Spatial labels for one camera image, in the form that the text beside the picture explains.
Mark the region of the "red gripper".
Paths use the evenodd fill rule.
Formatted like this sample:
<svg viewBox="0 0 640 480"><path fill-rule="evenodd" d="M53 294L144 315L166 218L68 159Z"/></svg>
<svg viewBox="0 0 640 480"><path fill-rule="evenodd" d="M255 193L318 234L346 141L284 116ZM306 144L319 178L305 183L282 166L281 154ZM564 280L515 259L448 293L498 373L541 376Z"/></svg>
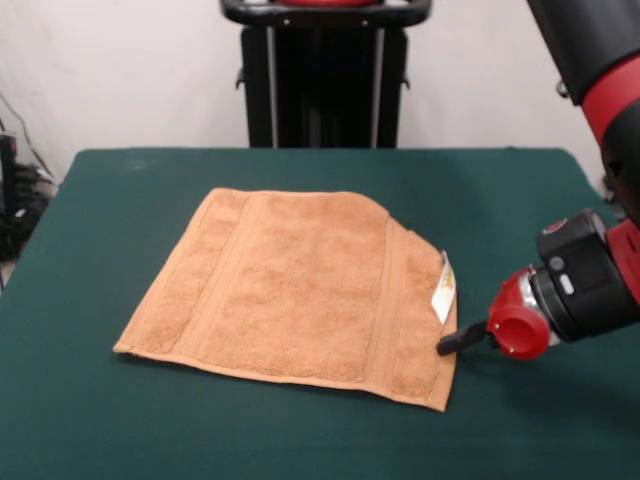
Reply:
<svg viewBox="0 0 640 480"><path fill-rule="evenodd" d="M436 345L439 356L457 354L482 343L489 333L499 350L517 360L544 354L560 338L534 295L535 269L525 267L504 281L489 307L488 322L478 322L443 336Z"/></svg>

